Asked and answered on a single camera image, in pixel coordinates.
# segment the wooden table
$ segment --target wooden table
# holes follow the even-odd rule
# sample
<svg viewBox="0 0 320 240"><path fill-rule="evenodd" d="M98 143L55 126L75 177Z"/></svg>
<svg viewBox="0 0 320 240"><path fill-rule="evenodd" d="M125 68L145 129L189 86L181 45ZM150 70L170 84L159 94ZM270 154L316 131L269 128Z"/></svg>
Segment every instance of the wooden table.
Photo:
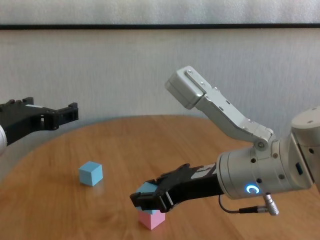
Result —
<svg viewBox="0 0 320 240"><path fill-rule="evenodd" d="M138 222L130 194L146 180L216 162L219 153L250 146L230 139L207 119L130 117L64 134L31 152L0 186L0 240L319 240L316 188L274 195L280 215L227 214L218 198L181 203L150 231ZM94 187L78 168L102 164ZM263 204L229 200L229 209Z"/></svg>

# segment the blue cube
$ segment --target blue cube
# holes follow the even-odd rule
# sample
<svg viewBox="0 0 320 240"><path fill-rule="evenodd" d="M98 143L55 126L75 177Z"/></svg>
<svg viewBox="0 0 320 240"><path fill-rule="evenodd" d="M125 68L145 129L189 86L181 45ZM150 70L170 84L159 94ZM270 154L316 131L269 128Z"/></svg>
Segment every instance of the blue cube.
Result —
<svg viewBox="0 0 320 240"><path fill-rule="evenodd" d="M103 178L102 165L99 163L88 161L85 165L79 168L80 182L85 185L93 187Z"/></svg>
<svg viewBox="0 0 320 240"><path fill-rule="evenodd" d="M157 185L145 182L141 187L137 189L136 193L153 193L156 191L157 187ZM142 210L140 206L136 207L136 209L148 214L155 214L157 212L157 210Z"/></svg>

